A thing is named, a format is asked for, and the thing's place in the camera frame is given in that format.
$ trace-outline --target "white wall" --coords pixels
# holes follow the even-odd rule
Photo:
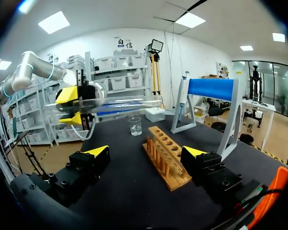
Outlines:
[[[152,39],[165,43],[163,31],[147,29],[115,29],[82,35],[62,43],[51,46],[37,54],[47,60],[48,54],[59,57],[59,62],[63,62],[71,55],[79,54],[84,57],[86,51],[91,51],[91,58],[103,58],[113,56],[113,51],[118,49],[118,38],[130,39],[134,50],[144,53],[144,48]],[[166,33],[166,43],[160,54],[160,75],[162,96],[166,107],[172,107],[170,76],[172,73],[174,98],[178,94],[179,83],[185,71],[190,72],[192,78],[200,78],[204,75],[216,74],[216,62],[228,66],[229,77],[232,77],[232,58],[226,53],[215,49],[212,46],[184,37]],[[171,56],[171,69],[169,66],[169,56]]]

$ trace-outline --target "black chair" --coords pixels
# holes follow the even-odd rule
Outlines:
[[[212,107],[209,109],[208,111],[208,115],[209,116],[220,116],[223,114],[223,109],[221,108],[217,108],[217,107]],[[211,128],[213,129],[216,129],[222,133],[224,133],[225,131],[225,128],[226,128],[226,123],[224,122],[214,122],[212,125],[211,125]]]

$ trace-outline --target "orange object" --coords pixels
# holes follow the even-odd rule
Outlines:
[[[276,177],[273,179],[269,186],[269,190],[272,189],[283,189],[288,181],[288,169],[281,166],[278,168]],[[253,227],[260,219],[265,215],[269,208],[274,204],[275,200],[278,198],[279,193],[267,194],[262,202],[257,206],[254,211],[255,218],[248,225],[248,229]]]

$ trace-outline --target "light panel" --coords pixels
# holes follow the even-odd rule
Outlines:
[[[69,26],[69,22],[65,18],[62,11],[42,20],[39,24],[48,34],[52,34],[60,29]]]
[[[177,24],[184,25],[184,26],[187,26],[189,28],[194,28],[194,27],[206,22],[206,20],[188,12],[175,22]]]
[[[272,33],[273,40],[276,42],[285,42],[285,35],[284,34],[278,34],[278,33]]]
[[[36,0],[24,0],[18,7],[18,10],[21,13],[29,13],[29,11],[32,9],[34,4],[36,3]]]
[[[253,51],[254,50],[252,46],[240,46],[240,48],[243,51]]]
[[[0,70],[6,70],[12,62],[10,61],[1,61],[0,62]]]

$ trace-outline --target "black tabletop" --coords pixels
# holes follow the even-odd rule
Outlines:
[[[142,116],[143,133],[137,137],[131,136],[126,119],[97,124],[92,138],[83,143],[81,150],[109,145],[111,162],[99,182],[90,187],[71,206],[71,210],[87,215],[103,229],[166,226],[199,230],[212,224],[221,207],[193,182],[169,191],[142,144],[151,126],[161,128],[180,146],[203,151],[216,151],[223,134],[202,124],[172,134],[172,118],[166,116],[164,121],[151,123]],[[241,173],[244,183],[256,179],[266,185],[271,183],[278,167],[282,166],[282,163],[240,141],[224,163],[233,172]]]

